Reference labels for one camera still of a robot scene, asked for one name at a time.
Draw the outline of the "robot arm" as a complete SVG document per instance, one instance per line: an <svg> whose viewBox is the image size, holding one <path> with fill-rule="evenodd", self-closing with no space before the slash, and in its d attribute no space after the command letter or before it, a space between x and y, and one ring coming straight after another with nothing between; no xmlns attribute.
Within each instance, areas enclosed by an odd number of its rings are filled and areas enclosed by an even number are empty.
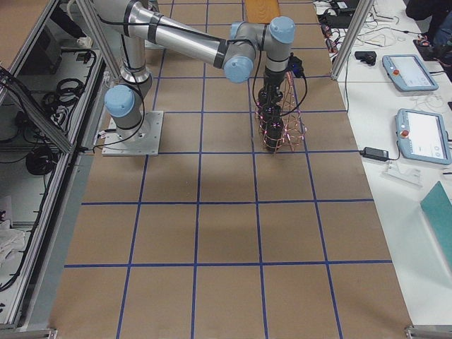
<svg viewBox="0 0 452 339"><path fill-rule="evenodd" d="M269 24L233 23L229 39L208 35L151 11L142 1L94 1L101 22L123 38L126 75L133 76L144 66L144 42L149 41L222 69L233 83L243 83L254 69L254 59L265 52L264 83L256 104L260 126L273 140L282 136L283 114L279 105L280 86L292 65L295 23L279 16Z"/></svg>

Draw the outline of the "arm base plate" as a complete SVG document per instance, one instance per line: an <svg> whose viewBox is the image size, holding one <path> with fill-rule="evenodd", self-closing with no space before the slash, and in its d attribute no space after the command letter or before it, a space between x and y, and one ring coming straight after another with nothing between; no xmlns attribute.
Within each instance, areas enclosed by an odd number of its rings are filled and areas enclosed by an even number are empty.
<svg viewBox="0 0 452 339"><path fill-rule="evenodd" d="M113 118L105 134L102 154L106 156L156 156L159 153L164 112L146 111L141 127L129 131L118 129Z"/></svg>

